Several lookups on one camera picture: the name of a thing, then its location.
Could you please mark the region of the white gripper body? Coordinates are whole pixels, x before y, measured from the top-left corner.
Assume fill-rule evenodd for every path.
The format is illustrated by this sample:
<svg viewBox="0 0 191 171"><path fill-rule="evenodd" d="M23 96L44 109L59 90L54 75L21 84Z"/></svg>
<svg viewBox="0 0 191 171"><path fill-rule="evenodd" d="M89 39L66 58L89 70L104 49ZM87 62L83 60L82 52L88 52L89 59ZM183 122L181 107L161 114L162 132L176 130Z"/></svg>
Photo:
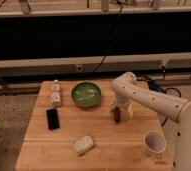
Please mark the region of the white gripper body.
<svg viewBox="0 0 191 171"><path fill-rule="evenodd" d="M113 120L114 120L114 110L115 108L120 109L120 121L127 121L133 117L133 111L131 106L127 108L119 108L114 103L111 104L110 111L113 113Z"/></svg>

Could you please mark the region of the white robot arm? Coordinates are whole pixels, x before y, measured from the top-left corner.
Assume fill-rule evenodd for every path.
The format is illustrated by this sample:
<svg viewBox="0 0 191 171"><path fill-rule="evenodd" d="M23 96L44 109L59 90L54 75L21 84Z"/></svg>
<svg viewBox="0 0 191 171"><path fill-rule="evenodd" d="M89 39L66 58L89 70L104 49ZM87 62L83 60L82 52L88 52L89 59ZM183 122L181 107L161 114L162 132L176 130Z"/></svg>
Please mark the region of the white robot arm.
<svg viewBox="0 0 191 171"><path fill-rule="evenodd" d="M142 89L136 82L134 73L125 72L111 88L116 97L136 101L179 124L172 171L191 171L191 100Z"/></svg>

